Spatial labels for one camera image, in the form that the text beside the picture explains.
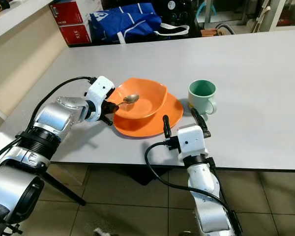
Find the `orange plate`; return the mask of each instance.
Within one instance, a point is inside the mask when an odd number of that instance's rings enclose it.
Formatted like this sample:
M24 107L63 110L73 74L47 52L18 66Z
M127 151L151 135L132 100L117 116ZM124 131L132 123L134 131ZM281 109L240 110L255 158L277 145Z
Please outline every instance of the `orange plate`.
M108 101L119 104L131 94L138 94L139 100L134 104L121 104L116 115L127 119L142 119L155 114L163 106L167 87L152 80L130 78L116 88Z
M114 116L114 125L121 134L131 137L147 137L163 133L163 115L168 115L173 127L183 114L182 104L170 93L162 108L153 116L144 119L125 119Z

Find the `white shelf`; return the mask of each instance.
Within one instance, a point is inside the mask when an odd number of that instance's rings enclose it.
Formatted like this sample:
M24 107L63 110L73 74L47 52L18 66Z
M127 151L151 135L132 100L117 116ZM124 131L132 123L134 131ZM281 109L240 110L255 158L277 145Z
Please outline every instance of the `white shelf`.
M0 36L31 16L52 0L14 0L10 8L0 12Z

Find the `red box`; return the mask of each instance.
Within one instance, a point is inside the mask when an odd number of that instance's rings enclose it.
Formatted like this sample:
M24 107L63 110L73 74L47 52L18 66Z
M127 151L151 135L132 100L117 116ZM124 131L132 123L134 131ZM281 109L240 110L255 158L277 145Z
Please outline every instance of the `red box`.
M59 29L68 45L91 43L88 20L83 24L60 26Z
M103 10L101 0L62 0L49 6L60 26L82 24L90 13Z

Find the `spoon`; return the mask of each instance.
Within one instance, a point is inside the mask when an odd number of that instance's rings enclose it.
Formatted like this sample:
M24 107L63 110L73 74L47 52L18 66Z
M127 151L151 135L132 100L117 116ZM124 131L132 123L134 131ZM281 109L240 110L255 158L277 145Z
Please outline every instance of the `spoon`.
M117 106L121 105L122 103L127 103L127 104L135 103L138 100L139 100L139 95L137 94L128 95L124 97L123 102L120 102Z

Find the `blue bag with white stripes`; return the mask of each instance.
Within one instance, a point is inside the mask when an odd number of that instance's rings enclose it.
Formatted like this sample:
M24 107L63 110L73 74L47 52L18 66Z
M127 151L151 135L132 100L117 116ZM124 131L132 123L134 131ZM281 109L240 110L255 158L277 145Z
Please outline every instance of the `blue bag with white stripes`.
M90 14L92 32L105 42L125 43L127 38L145 36L157 31L161 18L151 3L120 6Z

